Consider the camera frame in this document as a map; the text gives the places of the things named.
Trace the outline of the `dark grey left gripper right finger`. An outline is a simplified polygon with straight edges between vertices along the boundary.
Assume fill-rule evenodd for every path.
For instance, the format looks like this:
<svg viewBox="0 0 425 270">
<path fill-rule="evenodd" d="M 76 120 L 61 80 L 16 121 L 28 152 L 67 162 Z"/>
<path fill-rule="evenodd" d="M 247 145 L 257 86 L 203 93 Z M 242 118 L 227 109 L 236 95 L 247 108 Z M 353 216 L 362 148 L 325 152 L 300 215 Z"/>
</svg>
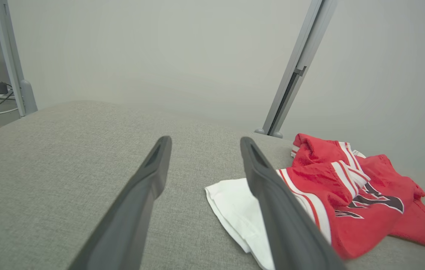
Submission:
<svg viewBox="0 0 425 270">
<path fill-rule="evenodd" d="M 344 270 L 301 204 L 250 137 L 240 140 L 247 183 L 257 198 L 277 270 Z"/>
</svg>

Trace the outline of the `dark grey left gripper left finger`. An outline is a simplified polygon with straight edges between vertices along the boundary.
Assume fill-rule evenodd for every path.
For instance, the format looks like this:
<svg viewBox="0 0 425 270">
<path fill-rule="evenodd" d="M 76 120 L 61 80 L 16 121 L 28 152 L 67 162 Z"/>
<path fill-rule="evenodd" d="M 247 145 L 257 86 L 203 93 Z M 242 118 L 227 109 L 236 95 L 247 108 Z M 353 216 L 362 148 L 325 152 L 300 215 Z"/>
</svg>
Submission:
<svg viewBox="0 0 425 270">
<path fill-rule="evenodd" d="M 71 270 L 141 267 L 154 202 L 166 186 L 171 150 L 171 137 L 160 137 L 74 258 Z"/>
</svg>

